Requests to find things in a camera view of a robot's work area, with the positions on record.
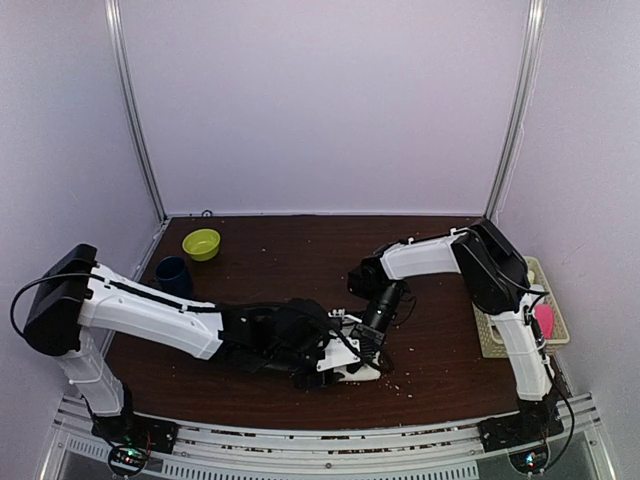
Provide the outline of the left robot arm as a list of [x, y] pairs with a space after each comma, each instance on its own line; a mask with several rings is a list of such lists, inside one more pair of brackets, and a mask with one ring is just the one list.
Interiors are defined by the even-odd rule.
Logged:
[[107, 366], [91, 327], [139, 337], [227, 369], [274, 370], [305, 382], [333, 381], [359, 359], [360, 343], [316, 302], [220, 305], [180, 298], [115, 273], [79, 244], [41, 278], [19, 290], [35, 292], [19, 334], [57, 359], [90, 412], [123, 444], [137, 442], [144, 424], [131, 410], [124, 384]]

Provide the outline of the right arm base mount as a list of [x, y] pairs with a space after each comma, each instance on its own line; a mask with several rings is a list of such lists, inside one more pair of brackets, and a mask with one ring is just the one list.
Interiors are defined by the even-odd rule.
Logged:
[[564, 432], [561, 420], [541, 420], [522, 412], [481, 421], [478, 432], [485, 453], [508, 451], [511, 467], [528, 476], [542, 474], [551, 464], [549, 438]]

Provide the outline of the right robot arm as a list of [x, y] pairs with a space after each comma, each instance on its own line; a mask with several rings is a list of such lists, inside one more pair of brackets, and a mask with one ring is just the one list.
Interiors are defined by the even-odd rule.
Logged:
[[516, 380], [519, 413], [512, 430], [519, 440], [535, 440], [551, 424], [557, 397], [546, 339], [535, 308], [549, 293], [535, 290], [528, 266], [488, 219], [449, 234], [388, 243], [361, 260], [347, 276], [348, 291], [369, 301], [365, 335], [384, 332], [407, 291], [407, 278], [456, 273], [473, 305], [497, 326]]

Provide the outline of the pink towel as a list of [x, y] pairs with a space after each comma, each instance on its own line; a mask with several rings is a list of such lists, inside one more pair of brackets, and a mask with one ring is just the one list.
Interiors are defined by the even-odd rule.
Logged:
[[540, 331], [546, 340], [552, 338], [555, 316], [553, 309], [548, 304], [539, 304], [534, 307], [534, 316], [540, 327]]

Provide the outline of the white towel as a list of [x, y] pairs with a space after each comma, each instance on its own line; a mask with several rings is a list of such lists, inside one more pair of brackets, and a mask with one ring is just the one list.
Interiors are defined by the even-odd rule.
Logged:
[[382, 373], [375, 368], [361, 362], [333, 367], [329, 372], [337, 379], [338, 383], [363, 383], [377, 381]]

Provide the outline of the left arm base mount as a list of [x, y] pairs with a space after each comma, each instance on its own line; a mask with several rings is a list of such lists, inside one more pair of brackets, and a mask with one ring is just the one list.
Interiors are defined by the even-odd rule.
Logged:
[[117, 477], [140, 474], [149, 464], [152, 453], [171, 454], [179, 427], [175, 422], [126, 414], [91, 415], [91, 433], [109, 446], [107, 466]]

